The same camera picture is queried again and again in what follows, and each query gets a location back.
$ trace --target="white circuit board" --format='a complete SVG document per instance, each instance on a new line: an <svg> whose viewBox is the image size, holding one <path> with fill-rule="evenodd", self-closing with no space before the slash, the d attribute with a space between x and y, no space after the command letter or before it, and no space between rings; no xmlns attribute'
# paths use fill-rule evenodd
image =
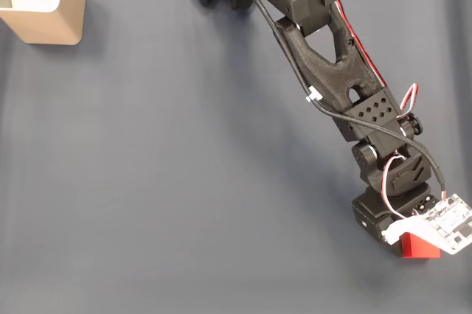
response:
<svg viewBox="0 0 472 314"><path fill-rule="evenodd" d="M472 243L472 209L457 195L439 202L423 219L455 252Z"/></svg>

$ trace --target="white cable clip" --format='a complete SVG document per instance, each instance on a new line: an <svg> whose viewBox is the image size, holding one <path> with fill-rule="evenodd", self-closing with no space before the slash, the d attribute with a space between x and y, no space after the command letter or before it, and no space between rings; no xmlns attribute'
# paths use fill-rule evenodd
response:
<svg viewBox="0 0 472 314"><path fill-rule="evenodd" d="M306 97L307 102L311 102L312 100L320 101L321 99L323 99L323 96L319 93L319 91L315 89L315 87L310 86L308 89L310 89L311 94Z"/></svg>

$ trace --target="robotic arm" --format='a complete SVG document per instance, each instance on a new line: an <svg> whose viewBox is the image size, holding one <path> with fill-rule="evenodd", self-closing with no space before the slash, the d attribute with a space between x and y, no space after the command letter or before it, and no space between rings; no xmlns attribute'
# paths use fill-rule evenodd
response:
<svg viewBox="0 0 472 314"><path fill-rule="evenodd" d="M357 142L353 155L361 169L361 179L367 184L365 193L352 202L358 224L396 254L401 254L397 240L402 233L398 234L398 229L414 233L414 229L408 227L410 224L414 227L413 219L418 219L425 229L432 229L431 239L434 237L435 241L430 243L442 244L436 238L438 227L445 228L439 217L447 214L452 217L448 212L459 203L465 204L457 196L454 203L440 202L426 183L432 170L445 199L443 174L427 149L414 141L414 136L423 132L420 121L410 112L417 86L412 86L400 105L396 102L355 35L339 0L267 1L285 15L277 23L260 0L229 0L229 3L235 10L246 9L253 2L259 7L304 88L307 100L333 118L347 142ZM201 0L203 5L210 2ZM336 63L325 60L305 40L326 25L333 33ZM356 92L358 100L350 98L351 90ZM405 111L408 100L410 109ZM434 218L434 225L425 223L428 217ZM447 237L447 243L455 237L452 245L457 252L466 243L472 243L472 235L461 236L460 240L455 235L463 226L472 230L472 210L465 205L462 213L454 217L465 218L459 228L450 229L442 238ZM388 233L393 223L395 235ZM428 240L427 231L418 233ZM448 250L448 245L441 248Z"/></svg>

